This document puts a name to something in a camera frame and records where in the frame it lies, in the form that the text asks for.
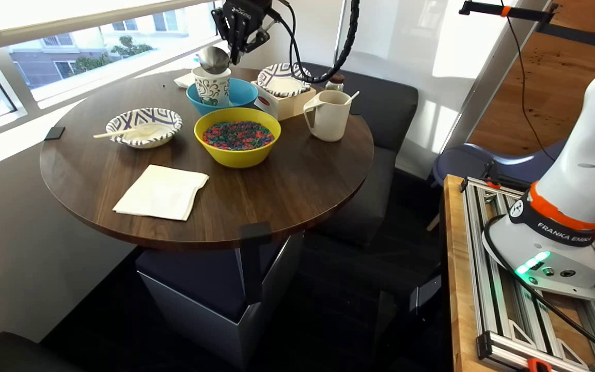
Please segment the cup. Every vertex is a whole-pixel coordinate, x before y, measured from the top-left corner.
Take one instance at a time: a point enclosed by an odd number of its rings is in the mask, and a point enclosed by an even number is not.
[[[197,95],[202,99],[202,103],[219,106],[227,102],[230,77],[232,77],[230,69],[222,75],[211,75],[206,69],[194,69],[192,75],[194,75]]]
[[[304,120],[311,133],[327,143],[344,138],[350,111],[351,98],[344,91],[320,91],[304,103]]]

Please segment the white napkin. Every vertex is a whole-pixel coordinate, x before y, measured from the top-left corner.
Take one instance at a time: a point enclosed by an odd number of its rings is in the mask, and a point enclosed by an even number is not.
[[[188,89],[191,84],[194,84],[194,73],[191,70],[188,75],[173,79],[173,82],[178,84],[178,89]]]
[[[149,166],[114,210],[188,221],[194,197],[207,180],[207,174]]]

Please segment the bowl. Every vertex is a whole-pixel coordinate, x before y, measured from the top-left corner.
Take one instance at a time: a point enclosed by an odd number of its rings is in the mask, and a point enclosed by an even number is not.
[[[224,149],[224,146],[215,146],[211,143],[207,143],[202,138],[202,135],[219,123],[230,123],[230,124],[239,124],[239,123],[259,123],[260,127],[269,128],[274,135],[274,141],[263,145],[263,146],[254,146],[254,149]],[[222,166],[225,168],[235,168],[235,170],[244,170],[244,168],[254,168],[259,164],[263,164],[271,149],[275,146],[275,143],[282,136],[282,127],[275,120],[275,116],[260,111],[260,110],[252,110],[252,108],[225,108],[225,110],[218,110],[211,111],[207,116],[201,116],[194,124],[194,136],[197,141],[207,149],[207,154]]]
[[[224,103],[211,106],[206,103],[199,93],[197,93],[197,84],[191,84],[186,89],[188,102],[197,108],[199,113],[210,113],[215,110],[224,110],[224,108],[244,108],[244,106],[254,106],[257,98],[259,98],[259,89],[257,84],[239,79],[239,77],[230,77],[230,95]]]
[[[301,70],[297,65],[294,69],[291,65],[271,65],[259,73],[257,84],[277,98],[296,98],[311,91],[312,84],[294,75],[304,77],[306,70]]]
[[[183,118],[167,108],[136,108],[114,116],[106,131],[130,131],[139,124],[158,124],[154,131],[136,131],[135,135],[112,136],[114,143],[129,145],[132,149],[156,149],[171,141],[181,131]]]

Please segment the round wooden table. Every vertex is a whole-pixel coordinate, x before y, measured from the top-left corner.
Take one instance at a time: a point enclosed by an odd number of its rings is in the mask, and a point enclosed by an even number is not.
[[[282,138],[264,164],[250,170],[215,164],[192,136],[199,113],[173,84],[181,75],[185,70],[99,89],[59,123],[67,133],[43,143],[40,170],[47,191],[72,215],[139,247],[222,248],[259,237],[243,236],[246,226],[264,224],[266,230],[259,234],[269,236],[306,230],[351,198],[366,180],[374,143],[366,123],[356,116],[339,143],[311,136],[297,116],[282,123]],[[169,108],[183,116],[183,128],[171,143],[147,152],[93,138],[107,120],[132,108]],[[151,164],[210,174],[188,221],[112,210]]]

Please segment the cable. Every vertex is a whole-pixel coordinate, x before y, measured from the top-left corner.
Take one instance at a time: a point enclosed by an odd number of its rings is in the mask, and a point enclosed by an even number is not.
[[[584,338],[587,338],[589,341],[595,344],[595,334],[587,332],[584,327],[579,327],[572,318],[569,318],[563,310],[559,310],[556,306],[553,306],[551,302],[546,302],[546,298],[536,292],[529,283],[523,281],[521,276],[516,276],[512,271],[512,266],[506,262],[506,258],[501,254],[499,247],[492,242],[490,237],[490,227],[492,224],[501,221],[504,215],[496,215],[492,217],[489,224],[485,224],[485,230],[483,230],[483,237],[485,237],[485,245],[490,247],[492,254],[501,260],[501,264],[506,269],[506,272],[520,281],[521,288],[526,288],[531,298],[536,298],[538,302],[541,302],[547,310],[553,310],[556,317],[560,317],[569,327],[572,327],[574,331],[579,331]]]
[[[543,146],[538,131],[534,128],[534,123],[529,120],[529,113],[527,113],[527,70],[526,70],[523,50],[521,50],[520,36],[516,36],[516,32],[515,32],[515,28],[512,28],[512,21],[511,21],[508,17],[506,17],[506,22],[508,22],[508,32],[511,32],[512,42],[516,44],[516,52],[520,52],[520,65],[521,65],[521,111],[523,111],[523,118],[526,118],[529,131],[534,133],[539,149],[546,154],[546,158],[547,158],[551,162],[554,162],[554,158],[553,158],[553,156],[547,154],[547,149]]]
[[[351,0],[351,19],[350,19],[350,28],[347,28],[347,36],[346,36],[346,44],[344,44],[344,50],[336,62],[336,66],[320,75],[320,77],[312,77],[304,65],[302,65],[302,56],[301,56],[301,48],[297,48],[297,40],[296,40],[296,34],[291,32],[291,28],[284,21],[284,17],[275,11],[269,11],[269,17],[274,17],[277,22],[284,24],[284,30],[290,34],[291,38],[291,44],[290,48],[294,48],[296,52],[296,65],[297,65],[297,70],[301,75],[291,69],[294,77],[301,79],[301,80],[306,80],[306,82],[312,82],[312,84],[320,84],[320,82],[327,82],[331,77],[336,77],[339,73],[339,69],[346,65],[351,48],[353,48],[353,42],[356,42],[356,34],[358,34],[358,19],[359,19],[359,0]]]
[[[291,2],[287,2],[287,0],[280,0],[285,8],[290,8],[290,12],[291,12],[291,32],[290,32],[290,36],[296,36],[297,34],[297,17],[296,17],[296,11],[294,11],[294,7],[291,7]],[[290,66],[294,66],[294,44],[290,46]]]

